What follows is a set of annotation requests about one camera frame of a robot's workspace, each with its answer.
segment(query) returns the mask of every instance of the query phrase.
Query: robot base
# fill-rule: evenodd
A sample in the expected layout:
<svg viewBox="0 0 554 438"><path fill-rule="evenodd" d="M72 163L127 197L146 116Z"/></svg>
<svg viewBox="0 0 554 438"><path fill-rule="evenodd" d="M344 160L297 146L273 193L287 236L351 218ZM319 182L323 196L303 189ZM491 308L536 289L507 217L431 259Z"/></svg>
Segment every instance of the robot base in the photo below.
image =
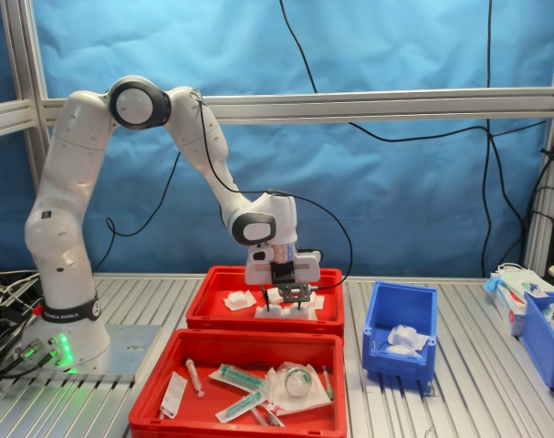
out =
<svg viewBox="0 0 554 438"><path fill-rule="evenodd" d="M151 345L159 337L161 326L105 324L104 327L110 336L110 344L103 353L92 360L74 364L69 370L44 367L37 377L75 380L79 375L85 381L135 381Z"/></svg>

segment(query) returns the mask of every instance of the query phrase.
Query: aluminum frame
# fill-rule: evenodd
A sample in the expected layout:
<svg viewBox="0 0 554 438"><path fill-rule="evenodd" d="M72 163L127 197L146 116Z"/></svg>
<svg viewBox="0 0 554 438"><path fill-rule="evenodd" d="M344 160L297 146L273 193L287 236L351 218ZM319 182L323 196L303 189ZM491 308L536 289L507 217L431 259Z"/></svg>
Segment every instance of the aluminum frame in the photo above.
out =
<svg viewBox="0 0 554 438"><path fill-rule="evenodd" d="M16 83L16 102L0 104L0 136L22 130L37 188L49 147L49 127L64 99L49 99L32 0L0 0L5 37ZM548 118L545 147L554 144L552 87L436 89L267 96L210 96L222 124L339 123L347 121ZM554 164L544 179L554 186ZM536 206L554 214L554 191L541 191ZM552 226L534 218L526 263L543 274Z"/></svg>

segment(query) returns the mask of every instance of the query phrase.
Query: black cable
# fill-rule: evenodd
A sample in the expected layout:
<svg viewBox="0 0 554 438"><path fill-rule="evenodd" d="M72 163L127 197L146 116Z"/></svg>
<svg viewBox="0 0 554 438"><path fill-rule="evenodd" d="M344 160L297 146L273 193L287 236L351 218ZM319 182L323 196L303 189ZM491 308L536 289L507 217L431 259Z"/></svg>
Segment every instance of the black cable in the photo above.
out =
<svg viewBox="0 0 554 438"><path fill-rule="evenodd" d="M307 70L307 73L309 75L309 80L311 81L311 87L313 87L313 91L317 94L317 87L315 87L315 81L313 80L313 75L311 75L311 69L309 68L309 63L307 62L307 58L305 57L305 52L303 51L303 47L301 47L301 43L298 42L297 36L295 35L295 32L293 32L293 28L288 23L287 19L287 13L285 12L285 5L283 5L283 0L280 1L280 9L283 11L283 18L285 18L285 23L287 24L288 31L290 32L291 36L293 36L293 39L297 43L298 51L301 53L301 56L303 57L303 62L305 63L305 69Z"/></svg>
<svg viewBox="0 0 554 438"><path fill-rule="evenodd" d="M281 7L281 11L283 13L283 18L285 19L285 23L287 24L287 28L288 28L288 31L289 33L291 34L291 36L293 37L293 39L295 40L295 42L297 43L297 47L299 49L299 52L301 54L301 56L303 57L303 63L305 64L305 69L308 73L308 76L309 76L309 80L311 81L311 87L313 88L313 91L316 93L316 94L319 94L318 90L317 90L317 87L315 85L315 81L313 80L313 75L311 74L311 69L309 67L309 64L307 62L307 58L305 57L305 52L303 51L303 47L301 46L301 44L299 43L298 39L297 39L297 36L295 35L295 32L293 31L290 23L288 22L288 19L287 19L287 13L285 12L285 6L283 4L283 0L279 0L279 3L280 3L280 7ZM487 66L486 66L486 69L487 69L487 81L486 81L486 86L488 88L491 87L491 40L492 40L492 0L489 0L489 4L488 4L488 14L487 14ZM528 128L532 128L534 126L538 126L542 123L546 123L545 120L543 121L540 121L538 123L533 123L532 125L528 125L526 127L522 127L522 128L517 128L517 129L514 129L514 130L510 130L510 131L507 131L507 132L501 132L499 134L496 134L496 136L499 136L499 135L505 135L505 134L509 134L511 132L517 132L519 130L526 130ZM491 224L491 218L489 216L489 211L488 211L488 207L487 207L487 201L486 201L486 179L487 179L487 168L488 168L488 162L489 162L489 148L490 148L490 143L491 143L491 146L493 147L494 149L494 153L496 154L496 159L497 159L497 164L498 164L498 170L499 170L499 176L500 176L500 186L501 186L501 189L502 189L502 194L504 195L504 199L507 203L507 205L511 208L511 210L514 212L514 215L517 217L518 221L520 222L520 226L521 226L521 233L522 235L525 234L525 227L524 227L524 221L522 221L522 217L520 216L520 214L517 212L516 208L513 206L513 204L509 201L509 199L507 198L507 194L506 194L506 188L505 188L505 185L504 185L504 177L503 177L503 171L502 171L502 166L501 166L501 161L499 159L499 154L497 153L497 146L494 142L494 135L492 135L491 133L491 126L490 126L490 121L487 120L486 121L486 127L483 127L483 126L479 126L479 125L475 125L475 126L471 126L469 128L464 128L462 130L454 130L454 131L451 131L451 132L446 132L444 134L437 134L437 135L428 135L428 136L421 136L421 137L411 137L411 138L403 138L403 139L385 139L383 137L380 137L379 135L376 135L374 134L373 132L370 132L369 130L366 130L365 128L363 128L362 126L358 125L357 123L354 123L354 122L349 122L348 123L349 125L351 125L353 128L356 128L358 130L361 130L363 133L373 137L374 139L376 140L379 140L379 141L385 141L385 142L390 142L390 143L396 143L396 142L403 142L403 141L421 141L421 140L433 140L433 139L439 139L439 138L443 138L443 137L448 137L450 135L455 135L455 134L458 134L458 133L461 133L461 132L465 132L465 131L468 131L468 130L483 130L486 135L487 135L487 152L486 152L486 166L485 166L485 169L484 169L484 178L483 178L483 185L482 185L482 199L484 201L484 209L486 210L486 219L487 219L487 233L486 233L486 240L484 242L484 247L482 249L482 256L481 256L481 267L482 267L482 276L486 276L485 275L485 258L486 258L486 250L487 250L487 242L489 240L489 236L491 235L491 227L492 227L492 224Z"/></svg>
<svg viewBox="0 0 554 438"><path fill-rule="evenodd" d="M516 208L514 208L514 205L510 202L510 200L507 198L506 187L504 183L504 171L502 170L502 161L500 161L500 158L499 158L499 153L497 151L496 142L494 141L494 136L493 135L489 136L488 139L491 142L492 149L494 150L494 154L496 155L497 171L499 172L499 182L500 182L502 196L504 197L504 200L506 201L507 206L510 207L510 209L512 210L512 212L514 212L514 215L520 222L520 243L522 244L522 242L526 241L525 237L527 233L527 228L525 227L524 219L522 218L520 213L516 210Z"/></svg>
<svg viewBox="0 0 554 438"><path fill-rule="evenodd" d="M486 79L486 88L491 87L492 83L492 0L489 0L488 2L488 9L487 9L487 62L486 62L486 70L487 70L487 79ZM486 252L487 252L487 243L489 242L489 236L492 234L492 221L489 216L489 209L487 208L487 198L486 198L486 183L487 183L487 168L489 167L489 146L490 146L490 139L492 136L491 133L491 125L489 122L489 119L486 120L486 134L487 134L487 152L486 152L486 165L484 166L484 178L483 183L481 187L481 196L482 200L484 202L484 210L486 212L486 219L487 219L487 232L486 232L486 240L484 240L484 247L481 251L481 277L486 277ZM496 144L494 143L494 151L497 153ZM501 163L499 162L499 157L497 159L497 162L499 164L499 169L501 170ZM504 189L504 180L500 180L502 182L502 192L505 193L506 190Z"/></svg>
<svg viewBox="0 0 554 438"><path fill-rule="evenodd" d="M526 206L526 213L524 214L524 219L523 219L525 233L523 235L520 235L518 241L514 242L514 244L512 244L512 246L510 246L508 248L508 250L506 251L506 254L504 255L504 257L502 257L502 260L507 257L507 255L512 251L512 249L518 243L522 243L522 241L524 240L524 244L520 248L520 260L522 260L522 258L524 256L524 250L526 249L526 239L528 238L528 229L530 227L530 222L531 222L532 214L530 214L530 212L532 211L532 208L534 206L534 202L536 200L536 195L537 195L539 190L542 190L542 189L545 189L545 188L554 189L554 187L550 187L550 186L543 186L543 187L538 188L538 185L542 181L542 178L544 177L547 169L549 168L550 164L554 161L554 154L553 153L551 154L551 153L546 152L546 151L541 151L541 152L546 153L548 155L549 159L547 160L547 162L544 163L544 166L542 166L542 170L538 174L538 178L537 178L536 182L534 183L534 188L532 189L532 192L530 193L530 196L528 198L528 204Z"/></svg>
<svg viewBox="0 0 554 438"><path fill-rule="evenodd" d="M512 250L516 247L517 244L520 243L522 239L519 238L516 242L514 242L514 244L512 244L512 246L510 246L508 248L508 250L506 251L506 253L502 256L502 258L499 259L499 262L497 262L497 265L500 266L502 263L504 263L504 260L506 260L506 257L512 252Z"/></svg>
<svg viewBox="0 0 554 438"><path fill-rule="evenodd" d="M9 350L11 348L13 348L15 346L15 344L21 339L21 335L23 334L23 329L25 328L25 326L27 325L28 321L30 320L30 318L25 318L23 319L23 321L18 325L16 326L16 329L18 330L17 331L17 334L15 336L13 336L12 339L10 339L1 349L0 349L0 365L1 363L3 362L3 360L5 359L5 356L7 355L7 353L9 352ZM11 362L7 367L5 367L4 369L2 369L0 372L4 371L4 370L11 370L13 369L16 365L18 365L18 363L14 363L14 362Z"/></svg>
<svg viewBox="0 0 554 438"><path fill-rule="evenodd" d="M531 125L523 126L521 128L516 128L514 130L507 130L505 132L500 132L499 134L494 134L494 135L492 135L492 137L499 137L500 135L508 135L508 134L511 134L512 132L519 132L521 130L527 130L528 128L534 128L535 126L543 125L544 123L547 123L547 122L548 122L548 120L539 121L538 123L532 123Z"/></svg>
<svg viewBox="0 0 554 438"><path fill-rule="evenodd" d="M539 187L538 189L536 189L537 192L540 192L541 190L554 190L554 187L551 186L551 185L543 185L542 187Z"/></svg>
<svg viewBox="0 0 554 438"><path fill-rule="evenodd" d="M36 366L34 366L33 368L30 368L29 370L21 371L21 372L18 372L17 374L3 375L3 376L0 376L0 379L17 379L19 377L26 376L27 374L35 370L39 370L41 367L43 367L43 365L38 363L36 364Z"/></svg>
<svg viewBox="0 0 554 438"><path fill-rule="evenodd" d="M544 216L544 217L546 217L547 219L549 219L549 220L554 224L554 217L549 216L548 214L544 214L544 213L538 212L538 211L536 211L536 210L533 211L532 214L539 214L539 215L541 215L541 216Z"/></svg>
<svg viewBox="0 0 554 438"><path fill-rule="evenodd" d="M112 249L112 245L114 244L114 237L115 236L119 235L120 237L132 237L134 235L137 235L138 233L140 233L142 230L145 229L145 227L149 224L151 219L157 214L157 212L159 211L159 209L161 208L161 206L163 204L163 201L165 200L165 195L167 194L167 189L169 189L169 184L171 183L171 179L173 177L173 174L175 173L175 169L177 168L177 162L179 161L179 157L181 157L181 155L182 155L181 152L177 152L177 157L175 158L175 163L173 164L171 174L169 175L169 179L167 180L167 183L165 184L165 190L163 190L163 195L161 196L161 200L159 201L159 205L157 205L157 207L153 210L153 212L149 216L149 219L147 219L147 221L142 225L141 228L139 228L134 233L129 233L129 234L119 233L118 231L116 231L116 226L115 226L114 221L112 220L112 218L107 217L105 219L106 226L112 232L112 238L110 239L109 249L106 251L106 254L102 257L102 260L100 260L100 262L96 265L96 267L94 268L92 273L98 271L98 268L102 265L102 263L104 263L104 260L106 260L106 257L109 256L110 250Z"/></svg>
<svg viewBox="0 0 554 438"><path fill-rule="evenodd" d="M210 164L210 168L212 169L212 173L214 174L215 176L215 179L218 180L218 182L220 184L222 184L224 186L224 188L228 191L228 192L231 192L231 193L241 193L241 194L262 194L262 193L267 193L267 192L270 192L270 193L275 193L275 194L280 194L281 196L290 196L292 198L296 198L296 199L300 199L302 201L305 201L306 203L312 203L313 205L315 205L316 207L320 208L321 210L323 210L325 213L329 214L334 220L335 222L338 223L338 225L340 226L341 228L341 231L343 231L343 233L345 234L346 236L346 239L348 239L348 246L350 247L350 263L348 265L348 270L346 272L346 275L338 282L336 283L335 285L331 285L331 286L321 286L321 287L317 287L316 289L314 290L322 290L322 289L331 289L333 287L337 287L339 285L341 285L345 280L346 278L348 278L348 276L350 275L350 272L351 272L351 268L353 266L353 246L351 245L351 239L350 239L350 235L348 235L348 232L346 231L345 227L343 226L343 224L341 224L341 221L340 219L337 218L337 216L335 214L333 214L330 210L328 210L327 208L325 208L323 205L320 205L318 203L316 203L315 201L311 201L310 199L308 198L305 198L303 196L299 196L297 194L292 194L292 193L288 193L288 192L280 192L279 190L270 190L270 191L267 191L267 190L263 190L263 191L260 191L260 190L234 190L230 187L228 187L224 181L222 181L220 179L220 176L215 172L215 169L214 169L214 165L212 163L212 158L210 157L210 151L209 151L209 147L208 147L208 144L207 144L207 136L205 134L205 121L204 121L204 102L202 101L201 98L198 99L198 102L199 102L199 107L200 107L200 119L202 121L202 133L204 135L204 145L205 145L205 154L207 155L207 161L208 163Z"/></svg>
<svg viewBox="0 0 554 438"><path fill-rule="evenodd" d="M484 246L481 250L481 276L483 278L486 277L486 267L485 267L485 261L486 261L486 250L487 250L487 242L489 241L489 236L492 234L492 220L489 216L489 209L487 208L487 198L486 198L486 184L487 184L487 167L489 166L489 140L487 140L487 149L486 149L486 164L484 166L484 178L481 186L481 197L484 202L484 210L486 212L486 219L487 219L487 233L486 233L486 239L484 240Z"/></svg>

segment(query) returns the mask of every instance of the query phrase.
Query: white foam block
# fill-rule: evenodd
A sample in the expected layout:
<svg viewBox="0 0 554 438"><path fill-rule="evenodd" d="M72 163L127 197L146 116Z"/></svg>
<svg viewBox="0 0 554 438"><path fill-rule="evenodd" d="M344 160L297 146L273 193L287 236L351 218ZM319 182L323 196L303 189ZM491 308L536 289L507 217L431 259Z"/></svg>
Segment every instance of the white foam block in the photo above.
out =
<svg viewBox="0 0 554 438"><path fill-rule="evenodd" d="M255 318L278 318L283 319L285 317L285 312L280 306L276 304L271 304L267 307L256 308Z"/></svg>
<svg viewBox="0 0 554 438"><path fill-rule="evenodd" d="M311 300L305 303L301 303L303 308L315 308L315 310L323 310L323 303L325 302L324 295L317 295L315 292L311 294Z"/></svg>
<svg viewBox="0 0 554 438"><path fill-rule="evenodd" d="M246 293L239 290L228 295L228 298L224 298L224 304L227 308L234 311L241 308L250 308L256 304L256 300L249 290Z"/></svg>
<svg viewBox="0 0 554 438"><path fill-rule="evenodd" d="M313 306L310 306L310 307L301 306L301 308L298 308L298 306L295 304L290 308L285 309L285 318L317 321L317 315L315 314L315 308L313 308Z"/></svg>
<svg viewBox="0 0 554 438"><path fill-rule="evenodd" d="M278 293L278 287L271 287L267 290L267 293L270 304L280 304L283 302L283 298Z"/></svg>
<svg viewBox="0 0 554 438"><path fill-rule="evenodd" d="M323 310L323 303L325 303L325 295L317 295L313 307L316 310Z"/></svg>

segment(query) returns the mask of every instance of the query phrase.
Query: wire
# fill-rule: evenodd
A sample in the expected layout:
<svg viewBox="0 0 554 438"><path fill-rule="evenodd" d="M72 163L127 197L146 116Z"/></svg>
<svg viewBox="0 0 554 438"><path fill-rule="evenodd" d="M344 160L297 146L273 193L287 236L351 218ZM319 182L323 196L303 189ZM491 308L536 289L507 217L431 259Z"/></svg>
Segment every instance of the wire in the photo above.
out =
<svg viewBox="0 0 554 438"><path fill-rule="evenodd" d="M543 185L542 187L539 187L538 189L536 189L536 191L540 192L541 190L545 190L545 189L554 190L554 187L552 185Z"/></svg>
<svg viewBox="0 0 554 438"><path fill-rule="evenodd" d="M305 70L308 73L308 77L309 77L309 80L311 82L311 87L313 88L313 91L316 94L319 94L319 92L317 90L317 87L315 85L315 81L313 79L313 75L311 74L311 69L310 69L309 64L307 62L307 58L305 56L305 52L303 50L303 47L299 43L299 41L297 39L297 36L295 35L295 32L293 31L290 23L288 22L287 13L285 12L285 5L283 3L283 0L279 0L279 3L280 3L281 11L283 13L283 18L285 19L285 23L287 24L288 31L291 34L291 36L293 37L293 39L295 40L295 42L297 43L298 50L300 52L300 55L303 58L303 63L305 64ZM486 53L486 57L487 57L486 86L488 88L491 87L491 40L492 40L492 0L489 0L488 14L487 14L487 53ZM373 132L371 132L369 130L366 130L362 126L360 126L357 123L354 123L352 121L349 122L348 124L351 125L353 128L356 128L356 129L362 131L363 133L373 137L376 140L389 142L389 143L397 143L397 142L403 142L403 141L422 141L422 140L440 139L440 138L443 138L443 137L448 137L448 136L455 135L455 134L458 134L458 133L461 133L461 132L466 132L466 131L469 131L469 130L483 130L486 133L486 136L487 136L487 140L486 140L487 141L487 151L486 151L486 166L485 166L485 169L484 169L484 178L483 178L483 184L482 184L482 199L483 199L483 202L484 202L484 209L486 211L487 233L486 233L486 240L484 242L484 247L482 249L482 256L481 256L482 276L485 276L485 267L484 267L484 265L485 265L485 258L486 258L487 242L489 240L489 236L491 235L491 227L492 227L491 218L489 216L489 210L488 210L487 201L486 201L486 179L487 179L487 169L488 169L488 162L489 162L490 143L491 143L491 146L494 149L494 153L495 153L496 159L497 159L497 165L498 165L498 170L499 170L500 185L501 185L501 189L502 189L502 194L504 195L504 199L505 199L507 205L511 208L511 210L514 212L514 215L517 217L518 221L520 222L521 233L522 233L522 235L524 235L525 234L524 221L522 220L522 217L520 216L520 214L517 212L516 208L513 206L513 204L507 198L506 188L505 188L505 185L504 185L504 176L503 176L501 161L499 159L499 154L497 153L497 146L496 146L496 143L494 142L494 137L499 136L499 135L509 134L509 133L512 133L512 132L518 132L520 130L526 130L528 128L532 128L532 127L538 126L538 125L546 123L546 122L547 122L546 120L543 120L543 121L540 121L538 123L533 123L531 125L528 125L528 126L525 126L525 127L522 127L522 128L517 128L517 129L514 129L514 130L509 130L509 131L506 131L506 132L501 132L501 133L496 134L496 135L492 135L490 121L487 120L485 127L475 125L475 126L471 126L471 127L468 127L468 128L461 129L461 130L453 130L453 131L446 132L446 133L443 133L443 134L420 136L420 137L411 137L411 138L401 138L401 139L386 139L386 138L383 138L379 135L374 134Z"/></svg>
<svg viewBox="0 0 554 438"><path fill-rule="evenodd" d="M114 221L112 220L112 218L107 217L105 219L106 226L112 232L112 238L110 239L109 249L107 249L106 253L102 257L102 260L100 260L100 262L96 265L96 267L94 268L92 273L98 271L99 267L101 267L102 264L104 263L104 260L106 260L106 258L109 256L110 250L112 249L112 245L114 244L114 237L115 236L119 235L120 237L132 237L134 235L137 235L138 233L140 233L142 230L145 229L145 227L149 224L151 219L157 214L157 212L159 211L159 209L163 205L163 201L165 200L165 195L167 194L167 189L169 189L169 184L171 183L171 179L173 178L173 175L175 174L175 169L177 168L177 162L179 161L179 157L181 157L181 155L182 155L181 152L177 152L177 157L175 158L175 163L173 164L171 173L169 175L169 178L167 179L167 183L165 184L165 190L163 190L163 195L161 196L161 200L159 201L159 204L157 205L157 207L153 210L153 212L149 216L149 219L147 219L147 221L142 225L141 228L139 228L134 233L128 233L128 234L119 233L118 231L116 231L116 226L115 226Z"/></svg>
<svg viewBox="0 0 554 438"><path fill-rule="evenodd" d="M317 94L317 87L315 87L315 81L313 80L313 75L311 75L311 69L309 68L309 63L307 62L307 58L305 57L305 52L303 51L303 47L301 46L301 43L298 42L297 36L295 35L295 32L293 32L293 28L288 23L287 19L287 13L285 12L285 5L283 5L283 0L280 1L280 10L283 11L283 18L285 18L285 23L287 24L288 31L291 33L291 36L293 36L293 39L297 43L298 51L301 53L301 56L303 57L303 62L305 63L305 69L307 70L307 74L309 75L309 80L311 81L311 87L313 87L313 91Z"/></svg>
<svg viewBox="0 0 554 438"><path fill-rule="evenodd" d="M489 236L492 234L492 220L489 216L489 209L487 208L487 198L486 198L486 184L487 184L487 167L489 166L489 140L487 141L487 149L486 149L486 164L484 166L484 178L481 186L481 197L484 202L484 210L486 212L486 219L487 219L487 233L486 233L486 239L484 240L484 247L481 250L481 276L486 276L486 250L487 250L487 242L489 241Z"/></svg>
<svg viewBox="0 0 554 438"><path fill-rule="evenodd" d="M519 132L521 130L527 130L528 128L534 128L535 126L543 125L544 123L547 123L547 122L548 122L548 120L539 121L538 123L532 123L531 125L523 126L521 128L516 128L515 130L507 130L505 132L500 132L499 134L494 134L494 135L492 135L492 137L499 137L500 135L508 135L508 134L511 134L512 132Z"/></svg>
<svg viewBox="0 0 554 438"><path fill-rule="evenodd" d="M8 274L21 274L21 273L25 273L25 272L35 272L35 271L31 271L31 270L23 270L23 271L10 271L10 272L0 272L0 275L8 275ZM35 277L39 276L39 274L34 274L32 276L29 276L27 278L23 278L22 280L18 280L16 281L15 283L12 283L10 284L9 286L5 286L5 287L0 287L0 292L3 293L3 294L8 294L9 296L11 296L15 301L21 303L23 306L25 306L26 308L29 308L29 309L33 309L31 306L29 306L27 303L25 303L24 301L22 301L19 297L16 297L15 295L13 295L11 293L11 288L17 286L17 285L20 285L22 283L26 283L27 281L30 281L32 279L34 279Z"/></svg>
<svg viewBox="0 0 554 438"><path fill-rule="evenodd" d="M497 265L500 266L502 263L504 263L504 260L506 260L506 257L509 256L509 254L512 252L512 250L516 247L517 244L519 244L522 241L522 238L520 237L512 246L508 248L506 253L502 256L502 258L499 259L499 262L497 262Z"/></svg>
<svg viewBox="0 0 554 438"><path fill-rule="evenodd" d="M270 191L266 191L266 190L263 190L263 191L259 191L259 190L243 190L243 191L240 191L240 190L234 190L230 187L228 187L224 181L222 181L219 177L219 175L215 172L215 169L214 169L214 165L212 164L212 157L210 157L210 150L209 150L209 147L208 147L208 144L207 144L207 135L205 134L205 121L204 121L204 102L202 101L201 98L197 99L198 102L199 102L199 107L200 107L200 119L202 121L202 133L204 135L204 145L205 145L205 154L207 155L207 161L208 163L210 164L210 168L212 169L212 173L214 174L215 176L215 179L218 180L218 182L220 184L222 184L224 186L224 188L228 191L228 192L231 192L231 193L241 193L241 194L262 194L262 193L266 193L266 192L271 192L271 193L275 193L275 194L280 194L282 196L290 196L292 198L296 198L296 199L300 199L302 201L305 201L306 203L312 203L313 205L315 205L316 207L320 208L321 210L323 210L325 213L329 214L334 220L335 222L338 223L338 225L340 226L341 228L341 231L343 231L343 233L345 234L346 236L346 239L348 239L348 246L350 247L350 262L349 262L349 265L348 265L348 270L346 272L346 275L338 282L336 283L335 285L331 285L331 286L321 286L321 287L317 287L316 289L313 289L313 290L322 290L322 289L331 289L331 288L334 288L334 287L337 287L339 285L341 285L345 280L346 278L348 278L348 276L350 275L350 272L351 272L351 268L353 266L353 246L351 245L351 239L350 239L350 235L348 235L348 232L346 231L345 227L343 226L343 224L341 223L340 219L337 218L337 216L335 214L333 214L330 210L328 210L327 208L325 208L323 205L320 205L318 203L316 203L315 201L311 201L310 199L308 198L305 198L303 196L298 196L296 194L292 194L292 193L288 193L288 192L280 192L278 190L270 190Z"/></svg>
<svg viewBox="0 0 554 438"><path fill-rule="evenodd" d="M554 224L554 217L549 216L548 214L544 214L544 213L537 212L537 211L533 211L532 214L539 214L541 216L544 216L544 217L550 219L550 221Z"/></svg>
<svg viewBox="0 0 554 438"><path fill-rule="evenodd" d="M3 362L3 360L5 359L5 356L8 354L9 350L11 348L13 348L13 346L21 339L21 335L23 334L23 329L26 327L26 325L28 324L28 322L33 319L34 317L32 318L26 318L24 319L20 324L18 324L16 326L16 329L17 329L17 333L16 335L10 339L1 349L0 349L0 365L1 363ZM16 365L18 365L18 363L14 363L15 361L11 362L7 367L5 367L4 369L2 369L0 371L0 377L1 377L1 373L3 371L5 372L8 372L9 370L13 369Z"/></svg>
<svg viewBox="0 0 554 438"><path fill-rule="evenodd" d="M25 370L25 371L21 371L21 372L18 372L17 374L10 374L10 375L1 375L0 376L0 379L17 379L19 377L23 377L23 376L26 376L27 374L35 371L35 370L39 370L43 365L41 364L36 364L35 367L33 368L30 368L29 370Z"/></svg>
<svg viewBox="0 0 554 438"><path fill-rule="evenodd" d="M547 160L547 162L544 163L544 166L542 166L542 169L540 170L540 173L538 174L538 178L537 178L536 182L534 183L534 188L532 189L532 192L530 193L530 196L528 198L528 205L526 206L526 213L524 214L524 219L523 219L525 233L520 235L518 241L514 242L514 244L512 244L512 246L510 246L508 248L508 250L506 251L506 254L500 260L499 265L502 264L503 260L507 257L507 255L512 251L512 249L518 243L522 244L522 242L524 241L524 244L520 247L520 260L523 258L524 250L526 249L526 239L528 237L528 229L530 227L531 216L532 216L532 214L530 214L530 212L532 211L532 208L534 206L534 201L536 200L536 194L538 193L538 191L543 190L543 189L554 189L554 187L547 186L547 185L542 186L542 187L538 187L538 185L542 181L542 178L544 177L547 169L549 168L550 164L554 161L554 153L549 153L549 152L546 152L544 150L541 151L541 152L546 153L548 155L549 159Z"/></svg>

